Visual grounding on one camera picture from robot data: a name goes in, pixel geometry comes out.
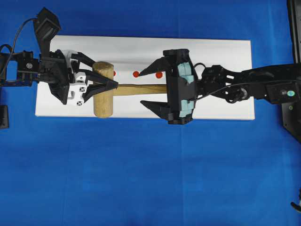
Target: wooden handle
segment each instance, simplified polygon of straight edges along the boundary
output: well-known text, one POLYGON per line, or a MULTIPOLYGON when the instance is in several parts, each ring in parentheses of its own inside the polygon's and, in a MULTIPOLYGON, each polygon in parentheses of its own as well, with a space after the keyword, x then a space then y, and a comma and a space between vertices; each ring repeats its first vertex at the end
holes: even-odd
POLYGON ((114 96, 129 96, 129 95, 142 95, 142 94, 157 94, 166 93, 165 84, 156 85, 134 85, 134 84, 121 84, 117 89, 113 90, 114 96))
MULTIPOLYGON (((96 62, 93 64, 93 71, 104 77, 113 79, 114 65, 107 62, 96 62)), ((113 114, 113 90, 99 93, 93 96, 94 115, 98 118, 108 118, 113 114)))

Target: screw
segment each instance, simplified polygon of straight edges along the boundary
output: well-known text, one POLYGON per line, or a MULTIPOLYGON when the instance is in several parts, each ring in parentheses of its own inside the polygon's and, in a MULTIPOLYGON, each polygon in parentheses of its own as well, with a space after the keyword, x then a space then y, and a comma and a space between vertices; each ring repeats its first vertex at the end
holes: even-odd
POLYGON ((295 96, 295 92, 292 91, 292 90, 290 90, 290 91, 287 92, 287 95, 288 95, 289 97, 293 97, 293 96, 295 96))
POLYGON ((27 64, 26 64, 26 67, 27 67, 28 69, 32 69, 32 64, 31 64, 31 63, 27 63, 27 64))

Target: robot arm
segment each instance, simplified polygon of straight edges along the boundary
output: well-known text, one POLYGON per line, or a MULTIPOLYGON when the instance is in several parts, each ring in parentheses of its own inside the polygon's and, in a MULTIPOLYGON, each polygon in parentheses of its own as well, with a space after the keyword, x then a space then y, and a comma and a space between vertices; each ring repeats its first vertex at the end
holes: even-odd
POLYGON ((163 55, 139 76, 165 71, 167 103, 141 103, 169 124, 190 122, 196 101, 209 95, 231 104, 250 97, 265 99, 271 104, 300 100, 301 64, 267 66, 239 73, 213 65, 205 67, 199 80, 189 50, 165 50, 163 55))
MULTIPOLYGON (((61 30, 58 18, 46 8, 43 8, 37 18, 26 20, 19 28, 13 47, 8 44, 0 46, 0 88, 31 86, 32 82, 46 82, 52 95, 63 105, 81 106, 95 94, 116 89, 118 83, 90 70, 80 69, 80 63, 92 67, 95 63, 86 55, 72 50, 50 51, 50 42, 61 30), (23 26, 33 21, 34 32, 40 47, 40 58, 33 58, 33 52, 15 53, 16 39, 23 26), (10 53, 1 53, 6 47, 10 53), (7 80, 7 65, 9 61, 17 62, 16 79, 7 80)), ((0 108, 0 129, 8 128, 8 110, 0 108)))

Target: red dot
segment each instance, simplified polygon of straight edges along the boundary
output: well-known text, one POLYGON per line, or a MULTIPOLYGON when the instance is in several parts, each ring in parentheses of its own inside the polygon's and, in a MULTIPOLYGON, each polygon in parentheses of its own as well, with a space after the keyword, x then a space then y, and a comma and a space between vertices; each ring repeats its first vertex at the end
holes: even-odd
POLYGON ((162 76, 163 76, 163 73, 162 73, 162 72, 157 72, 157 73, 156 73, 157 79, 162 78, 162 76))
POLYGON ((138 71, 135 71, 135 72, 133 73, 133 76, 134 76, 135 78, 138 78, 138 77, 139 77, 139 72, 138 72, 138 71))

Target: black bracket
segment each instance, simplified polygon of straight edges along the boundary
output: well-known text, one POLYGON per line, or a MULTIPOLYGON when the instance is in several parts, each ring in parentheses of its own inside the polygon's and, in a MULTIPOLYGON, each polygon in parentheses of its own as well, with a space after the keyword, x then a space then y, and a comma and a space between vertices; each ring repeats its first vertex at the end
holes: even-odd
POLYGON ((0 129, 9 128, 8 124, 8 107, 6 105, 0 105, 0 129))
MULTIPOLYGON (((291 38, 293 43, 293 59, 295 63, 301 63, 301 1, 287 1, 288 17, 291 28, 291 38)), ((301 142, 301 101, 295 103, 282 104, 283 126, 299 142, 301 142)))

